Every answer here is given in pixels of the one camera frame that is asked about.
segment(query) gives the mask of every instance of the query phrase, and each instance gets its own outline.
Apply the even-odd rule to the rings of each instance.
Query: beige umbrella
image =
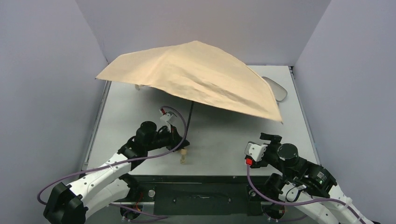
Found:
[[[151,86],[202,104],[282,122],[265,80],[234,56],[199,41],[120,55],[96,78]]]

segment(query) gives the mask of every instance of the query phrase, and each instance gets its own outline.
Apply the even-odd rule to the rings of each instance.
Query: gray wall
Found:
[[[332,0],[295,68],[321,162],[371,219],[394,223],[396,1]]]
[[[248,64],[294,65],[330,0],[77,0],[109,61],[199,40]]]
[[[1,223],[44,223],[36,194],[80,168],[106,65],[75,1],[1,1]]]

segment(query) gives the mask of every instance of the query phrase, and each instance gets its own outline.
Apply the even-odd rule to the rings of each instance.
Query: white tabletop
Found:
[[[195,103],[187,140],[186,163],[180,164],[180,153],[144,161],[130,172],[134,175],[246,175],[244,150],[248,141],[262,143],[260,133],[278,134],[282,143],[297,146],[299,155],[317,163],[316,152],[297,98],[293,78],[287,66],[250,66],[260,76],[267,76],[288,92],[279,108],[283,124]],[[159,108],[168,105],[177,109],[187,120],[190,101],[174,97],[163,91],[112,82],[100,124],[92,146],[88,168],[102,165],[126,141],[135,135],[144,121],[150,120],[160,127]],[[175,122],[180,134],[183,125]],[[165,148],[149,155],[166,152]],[[252,170],[252,175],[279,173],[273,167]]]

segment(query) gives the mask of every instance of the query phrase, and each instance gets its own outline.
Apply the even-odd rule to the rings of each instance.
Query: umbrella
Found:
[[[282,122],[270,85],[242,61],[193,41],[118,56],[98,79],[151,86],[202,104]]]

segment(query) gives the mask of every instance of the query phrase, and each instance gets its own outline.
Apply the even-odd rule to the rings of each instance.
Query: bolt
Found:
[[[149,190],[148,191],[148,196],[149,197],[154,197],[154,195],[156,195],[156,192],[154,190]]]

